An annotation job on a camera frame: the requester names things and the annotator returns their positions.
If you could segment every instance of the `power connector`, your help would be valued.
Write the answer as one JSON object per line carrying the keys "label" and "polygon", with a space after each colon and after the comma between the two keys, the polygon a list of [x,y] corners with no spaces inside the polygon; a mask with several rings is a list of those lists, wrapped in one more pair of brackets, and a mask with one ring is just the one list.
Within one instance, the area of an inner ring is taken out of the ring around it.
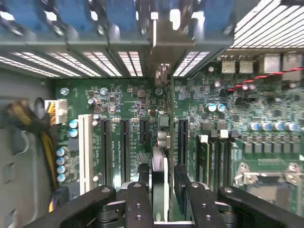
{"label": "power connector", "polygon": [[46,100],[44,101],[45,110],[47,110],[50,103],[55,103],[55,124],[66,124],[67,123],[67,100]]}

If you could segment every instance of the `cable bundle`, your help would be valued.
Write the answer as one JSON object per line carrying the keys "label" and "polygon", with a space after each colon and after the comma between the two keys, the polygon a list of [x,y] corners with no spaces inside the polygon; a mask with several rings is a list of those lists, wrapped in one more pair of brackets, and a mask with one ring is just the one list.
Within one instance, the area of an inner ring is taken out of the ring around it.
{"label": "cable bundle", "polygon": [[55,191],[58,187],[55,148],[49,132],[50,126],[56,121],[55,104],[50,103],[48,105],[47,112],[42,119],[39,119],[35,113],[32,112],[26,100],[14,101],[9,104],[7,106],[7,114],[9,123],[21,130],[38,135],[48,167],[50,186],[52,191]]}

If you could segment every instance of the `motherboard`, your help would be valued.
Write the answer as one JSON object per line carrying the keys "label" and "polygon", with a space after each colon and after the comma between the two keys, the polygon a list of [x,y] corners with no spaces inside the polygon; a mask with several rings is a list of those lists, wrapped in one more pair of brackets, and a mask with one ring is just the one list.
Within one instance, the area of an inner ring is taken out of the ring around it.
{"label": "motherboard", "polygon": [[169,126],[163,114],[173,112],[173,164],[185,164],[190,181],[215,192],[234,185],[304,215],[303,85],[272,78],[229,90],[256,76],[212,61],[171,87],[155,87],[153,79],[57,80],[56,99],[68,109],[68,124],[58,126],[68,160],[61,184],[79,182],[79,115],[92,117],[93,185],[118,190],[138,180],[141,164],[151,168],[160,124]]}

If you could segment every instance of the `black pcie slot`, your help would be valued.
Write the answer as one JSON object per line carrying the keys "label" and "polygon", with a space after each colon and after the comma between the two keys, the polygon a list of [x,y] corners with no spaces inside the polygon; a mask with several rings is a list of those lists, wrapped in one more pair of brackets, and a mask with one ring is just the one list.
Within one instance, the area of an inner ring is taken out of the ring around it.
{"label": "black pcie slot", "polygon": [[101,155],[103,157],[103,175],[104,184],[108,186],[113,185],[112,174],[112,140],[111,140],[111,120],[103,119],[100,121],[101,129]]}
{"label": "black pcie slot", "polygon": [[188,120],[179,120],[178,126],[178,164],[187,168],[188,156]]}
{"label": "black pcie slot", "polygon": [[130,181],[130,120],[120,120],[120,147],[121,147],[121,179],[122,183]]}
{"label": "black pcie slot", "polygon": [[149,121],[148,120],[139,120],[139,132],[140,132],[140,142],[148,143],[149,142]]}

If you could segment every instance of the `pcie slot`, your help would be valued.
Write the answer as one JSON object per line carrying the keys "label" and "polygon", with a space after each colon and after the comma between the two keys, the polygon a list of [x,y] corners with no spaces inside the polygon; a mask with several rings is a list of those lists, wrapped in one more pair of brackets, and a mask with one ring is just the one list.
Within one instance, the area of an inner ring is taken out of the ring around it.
{"label": "pcie slot", "polygon": [[178,164],[187,169],[188,157],[188,120],[179,120],[178,125]]}
{"label": "pcie slot", "polygon": [[104,184],[108,186],[113,185],[112,173],[112,140],[111,140],[111,120],[102,119],[100,121],[101,129],[101,156],[103,158],[103,175],[105,177]]}
{"label": "pcie slot", "polygon": [[93,189],[92,115],[78,116],[80,195]]}
{"label": "pcie slot", "polygon": [[148,143],[149,142],[149,121],[148,120],[139,120],[139,132],[140,132],[140,142]]}
{"label": "pcie slot", "polygon": [[120,120],[120,147],[121,147],[121,179],[122,183],[129,182],[131,176],[130,159],[130,120]]}

